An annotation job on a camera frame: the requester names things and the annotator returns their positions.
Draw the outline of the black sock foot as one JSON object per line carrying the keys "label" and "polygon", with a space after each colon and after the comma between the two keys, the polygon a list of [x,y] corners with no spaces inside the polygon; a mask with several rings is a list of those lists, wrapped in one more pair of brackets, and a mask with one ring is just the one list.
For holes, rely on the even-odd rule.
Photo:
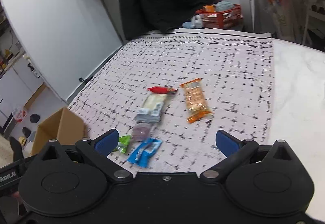
{"label": "black sock foot", "polygon": [[16,162],[20,159],[24,159],[22,145],[14,137],[9,137],[10,146],[13,151],[13,161]]}

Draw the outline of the small green snack packet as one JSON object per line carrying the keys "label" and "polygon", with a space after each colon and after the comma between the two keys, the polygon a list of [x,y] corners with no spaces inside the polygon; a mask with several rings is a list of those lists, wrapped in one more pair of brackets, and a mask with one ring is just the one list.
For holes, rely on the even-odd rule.
{"label": "small green snack packet", "polygon": [[114,151],[119,151],[120,153],[125,154],[131,142],[131,138],[132,138],[131,135],[119,137],[118,144],[116,148],[114,148]]}

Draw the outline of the brown cardboard box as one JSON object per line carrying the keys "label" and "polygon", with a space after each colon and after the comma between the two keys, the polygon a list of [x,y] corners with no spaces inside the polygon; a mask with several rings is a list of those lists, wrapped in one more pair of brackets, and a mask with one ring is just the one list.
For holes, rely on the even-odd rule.
{"label": "brown cardboard box", "polygon": [[30,155],[36,155],[52,139],[73,145],[86,136],[83,120],[66,107],[59,109],[38,126]]}

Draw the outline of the white blue snack packet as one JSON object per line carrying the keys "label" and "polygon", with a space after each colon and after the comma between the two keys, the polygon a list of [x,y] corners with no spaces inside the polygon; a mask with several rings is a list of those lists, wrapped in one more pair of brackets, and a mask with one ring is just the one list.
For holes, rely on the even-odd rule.
{"label": "white blue snack packet", "polygon": [[161,140],[148,138],[134,149],[127,161],[139,167],[147,168],[152,156],[156,154],[162,144]]}

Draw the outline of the pink snack packet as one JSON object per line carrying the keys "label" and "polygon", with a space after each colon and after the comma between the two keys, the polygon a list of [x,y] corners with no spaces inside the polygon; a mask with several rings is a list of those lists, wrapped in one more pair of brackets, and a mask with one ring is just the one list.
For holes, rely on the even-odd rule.
{"label": "pink snack packet", "polygon": [[138,142],[146,140],[150,136],[151,129],[150,123],[137,123],[132,129],[132,139]]}

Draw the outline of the orange cracker packet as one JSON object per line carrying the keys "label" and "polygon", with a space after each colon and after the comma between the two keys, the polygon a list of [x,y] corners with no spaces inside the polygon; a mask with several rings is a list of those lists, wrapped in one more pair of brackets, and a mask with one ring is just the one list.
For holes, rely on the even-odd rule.
{"label": "orange cracker packet", "polygon": [[184,92],[186,108],[189,113],[188,123],[194,123],[206,115],[212,114],[207,104],[201,81],[202,78],[196,78],[180,85]]}

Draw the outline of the white cheese stick packet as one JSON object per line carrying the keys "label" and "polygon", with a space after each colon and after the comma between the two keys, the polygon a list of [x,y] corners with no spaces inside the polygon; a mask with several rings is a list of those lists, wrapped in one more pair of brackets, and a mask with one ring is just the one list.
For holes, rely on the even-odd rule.
{"label": "white cheese stick packet", "polygon": [[148,95],[141,108],[138,109],[135,120],[144,123],[160,122],[161,112],[166,98],[167,94],[151,93]]}

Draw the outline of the red snack packet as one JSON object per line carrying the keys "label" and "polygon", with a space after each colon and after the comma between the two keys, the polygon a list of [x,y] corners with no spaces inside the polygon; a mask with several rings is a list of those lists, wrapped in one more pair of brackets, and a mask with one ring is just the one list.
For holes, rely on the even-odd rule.
{"label": "red snack packet", "polygon": [[177,89],[174,89],[171,87],[160,87],[160,86],[150,87],[150,88],[147,88],[147,90],[154,94],[170,94],[170,93],[177,92]]}

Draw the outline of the white black patterned bedspread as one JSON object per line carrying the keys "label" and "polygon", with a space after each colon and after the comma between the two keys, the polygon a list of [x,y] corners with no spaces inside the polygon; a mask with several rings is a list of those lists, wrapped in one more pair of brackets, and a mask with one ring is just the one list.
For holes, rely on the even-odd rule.
{"label": "white black patterned bedspread", "polygon": [[[70,103],[88,136],[109,129],[130,135],[138,109],[153,86],[177,89],[169,95],[151,136],[162,141],[147,172],[201,173],[224,158],[217,131],[265,143],[274,94],[271,35],[219,29],[151,32],[124,45]],[[188,123],[181,84],[202,78],[212,114]]]}

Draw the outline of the red plastic basket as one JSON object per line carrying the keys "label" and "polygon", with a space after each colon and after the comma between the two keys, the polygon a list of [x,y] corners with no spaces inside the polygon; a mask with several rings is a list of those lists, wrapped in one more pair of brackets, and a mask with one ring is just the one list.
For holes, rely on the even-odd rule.
{"label": "red plastic basket", "polygon": [[201,17],[205,28],[230,29],[237,26],[242,18],[239,4],[235,4],[232,9],[220,12],[208,12],[205,9],[200,9],[196,11],[196,14]]}

